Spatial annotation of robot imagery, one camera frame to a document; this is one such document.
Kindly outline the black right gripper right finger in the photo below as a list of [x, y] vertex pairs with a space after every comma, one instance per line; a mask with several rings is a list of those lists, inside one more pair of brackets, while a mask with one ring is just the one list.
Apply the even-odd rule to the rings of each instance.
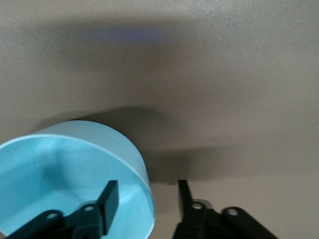
[[175, 239], [276, 239], [277, 237], [249, 213], [228, 207], [221, 213], [193, 199], [187, 180], [178, 180], [181, 222]]

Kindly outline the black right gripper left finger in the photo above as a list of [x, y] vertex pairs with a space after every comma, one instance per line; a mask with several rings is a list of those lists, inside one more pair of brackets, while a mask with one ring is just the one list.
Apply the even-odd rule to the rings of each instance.
[[37, 215], [8, 239], [100, 239], [111, 228], [119, 205], [118, 181], [107, 183], [99, 198], [64, 216], [59, 210]]

